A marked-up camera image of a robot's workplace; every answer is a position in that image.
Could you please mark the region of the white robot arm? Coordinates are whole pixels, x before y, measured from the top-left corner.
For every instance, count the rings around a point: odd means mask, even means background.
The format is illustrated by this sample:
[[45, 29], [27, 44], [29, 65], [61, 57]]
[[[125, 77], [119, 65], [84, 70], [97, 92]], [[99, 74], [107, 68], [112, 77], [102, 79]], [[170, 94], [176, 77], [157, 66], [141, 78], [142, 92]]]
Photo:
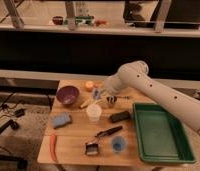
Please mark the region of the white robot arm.
[[126, 87], [144, 93], [200, 135], [200, 101], [172, 89], [148, 76], [144, 61], [123, 64], [103, 82], [103, 90], [117, 95]]

